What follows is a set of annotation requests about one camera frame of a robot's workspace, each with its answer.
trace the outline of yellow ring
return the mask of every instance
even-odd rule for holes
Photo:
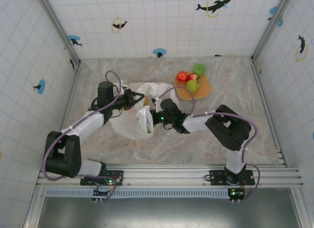
[[[66,57],[65,57],[65,61],[67,62],[68,65],[70,65],[70,55],[69,53],[67,53]]]
[[[120,20],[120,26],[119,26],[119,29],[118,29],[117,31],[114,31],[114,30],[113,30],[113,24],[114,24],[114,22],[117,21],[118,19]],[[121,29],[121,26],[122,26],[122,18],[120,18],[120,17],[115,18],[115,19],[113,20],[112,24],[111,24],[111,30],[112,30],[112,32],[113,32],[113,33],[118,33],[118,32],[120,31],[120,29]]]
[[[208,16],[209,18],[215,18],[215,17],[217,17],[217,16],[219,15],[220,9],[218,9],[218,13],[217,13],[215,16],[212,16],[212,15],[210,15],[210,14],[208,13],[208,3],[209,3],[209,0],[207,0],[207,4],[206,4],[207,16]]]
[[[299,52],[299,50],[301,49],[301,47],[299,46],[299,48],[296,50],[296,53],[295,53],[295,60],[297,61],[297,62],[301,62],[301,61],[303,61],[303,59],[305,59],[305,57],[306,57],[306,55],[308,54],[308,46],[307,45],[304,45],[305,46],[305,48],[306,48],[306,51],[305,51],[305,55],[304,55],[304,57],[303,58],[301,58],[301,59],[298,59],[298,52]]]

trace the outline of white plastic bag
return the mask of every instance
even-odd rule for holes
[[[167,83],[145,83],[135,90],[137,93],[143,93],[149,98],[155,98],[162,95],[166,90],[173,86]],[[174,90],[165,94],[162,99],[171,98],[178,104],[178,99]],[[160,111],[160,103],[156,102],[156,111]],[[144,106],[144,99],[137,103],[133,108],[123,111],[119,117],[109,120],[115,133],[125,136],[131,140],[144,140],[153,137],[156,129],[160,126],[153,125],[153,116],[150,113],[150,107]]]

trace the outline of metal frame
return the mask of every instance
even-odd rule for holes
[[[257,180],[255,168],[247,167],[253,171]],[[298,188],[303,187],[303,181],[298,168],[282,168],[259,166],[261,170],[261,188]],[[175,166],[154,166],[154,165],[121,165],[108,164],[108,170],[123,170],[123,186],[119,188],[234,188],[234,186],[211,186],[205,181],[204,176],[210,170],[223,170],[224,165],[175,165]],[[48,173],[51,177],[59,175]],[[58,181],[49,181],[39,173],[37,187],[50,188],[95,188],[96,186],[81,186],[80,177],[62,178]]]
[[[255,78],[255,82],[262,100],[262,104],[263,104],[263,108],[266,114],[266,118],[268,121],[268,125],[269,125],[269,129],[273,138],[273,141],[275,143],[275,147],[276,147],[276,152],[277,152],[277,157],[278,157],[278,161],[280,164],[287,166],[287,161],[285,159],[285,156],[282,152],[282,146],[278,137],[278,133],[274,124],[274,120],[272,118],[271,112],[270,112],[270,108],[266,99],[266,95],[265,95],[265,91],[262,87],[262,82],[260,79],[260,76],[258,74],[258,70],[256,68],[256,65],[254,63],[251,64],[251,68],[252,68],[252,72],[254,74],[254,78]]]
[[[71,82],[71,89],[70,89],[70,92],[69,92],[68,97],[67,97],[67,105],[65,106],[64,111],[62,113],[62,121],[61,121],[61,124],[59,126],[60,130],[65,128],[65,124],[67,122],[69,112],[70,112],[70,107],[71,107],[71,104],[73,101],[74,92],[75,92],[75,89],[76,89],[77,84],[78,84],[80,71],[81,71],[81,66],[79,66],[76,69],[75,75],[74,75],[73,80]]]
[[[65,108],[62,118],[61,129],[64,128],[66,119],[69,114],[70,105],[73,99],[75,88],[78,82],[80,67],[79,57],[77,56],[72,44],[70,43],[65,31],[63,30],[58,18],[52,10],[48,0],[39,0],[43,9],[47,13],[51,23],[58,32],[60,39],[64,43],[66,49],[73,62],[78,65],[77,72],[73,78],[73,84],[68,96],[68,105]],[[290,0],[282,0],[275,15],[273,16],[268,28],[266,29],[255,53],[253,62],[258,58],[263,48],[265,47],[270,35],[278,24],[283,11],[286,9]],[[259,187],[261,188],[290,188],[294,199],[296,211],[300,219],[302,227],[310,227],[309,217],[307,216],[304,201],[302,199],[301,189],[304,187],[301,175],[298,168],[287,168],[284,155],[281,151],[281,144],[276,132],[274,122],[267,104],[264,90],[256,69],[252,64],[252,71],[257,83],[259,94],[266,113],[267,121],[271,129],[274,143],[276,145],[276,152],[279,160],[278,165],[259,165],[261,170],[261,181]],[[208,174],[209,170],[221,170],[224,165],[171,165],[171,166],[156,166],[156,165],[122,165],[122,164],[107,164],[109,170],[123,170],[124,171],[124,185],[117,188],[118,191],[151,191],[151,190],[172,190],[172,191],[223,191],[231,186],[211,186],[209,182],[204,180],[204,175]],[[255,179],[257,179],[257,171],[253,170]],[[35,228],[38,226],[39,218],[46,196],[73,196],[92,197],[91,191],[95,186],[80,186],[80,178],[63,178],[59,181],[48,181],[43,177],[42,172],[39,173],[37,186],[34,190],[33,198],[28,209],[24,228]]]
[[[276,26],[280,22],[283,14],[284,14],[284,11],[287,8],[290,1],[291,0],[281,0],[280,1],[278,8],[277,8],[277,11],[275,12],[273,17],[271,18],[270,24],[267,27],[266,31],[264,32],[261,40],[259,41],[259,44],[258,44],[255,52],[253,54],[253,62],[255,62],[258,59],[258,57],[261,55],[264,47],[266,46],[267,42],[269,41],[269,39],[270,39],[272,33],[274,32]]]
[[[62,40],[62,43],[64,44],[66,50],[68,51],[72,62],[74,62],[77,66],[79,66],[79,64],[80,64],[79,57],[78,57],[76,51],[74,50],[73,45],[71,44],[68,36],[66,35],[61,23],[59,22],[56,14],[54,13],[49,1],[48,0],[38,0],[38,1],[41,3],[42,8],[44,9],[46,15],[48,16],[48,18],[51,21],[51,24],[55,28],[60,39]]]

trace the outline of wall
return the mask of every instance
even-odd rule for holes
[[[0,24],[0,227],[13,228],[23,224],[74,71],[37,0],[0,0]]]
[[[207,13],[198,4],[212,9],[217,0],[49,1],[67,34],[78,36],[80,58],[156,57],[156,48],[164,57],[252,55],[280,2],[231,0]]]
[[[314,0],[292,0],[259,60],[288,164],[299,167],[314,207]],[[302,54],[301,39],[305,39]]]

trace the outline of blue circle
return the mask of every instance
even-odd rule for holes
[[[76,41],[80,40],[80,37],[77,35],[68,35],[69,39],[75,39]]]
[[[283,19],[281,19],[279,24],[278,24],[278,27],[281,27],[283,25],[283,22],[284,22]]]
[[[166,50],[165,49],[163,49],[163,48],[157,48],[157,49],[154,49],[153,50],[153,54],[154,55],[157,55],[158,53],[161,53],[162,55],[165,55],[166,54]]]
[[[45,80],[44,80],[44,79],[41,79],[38,84],[40,85],[40,88],[37,89],[37,92],[38,92],[39,94],[44,93],[45,86],[46,86]]]
[[[269,13],[272,14],[272,15],[274,15],[275,12],[277,11],[277,8],[278,8],[277,6],[272,7],[272,8],[270,9]]]

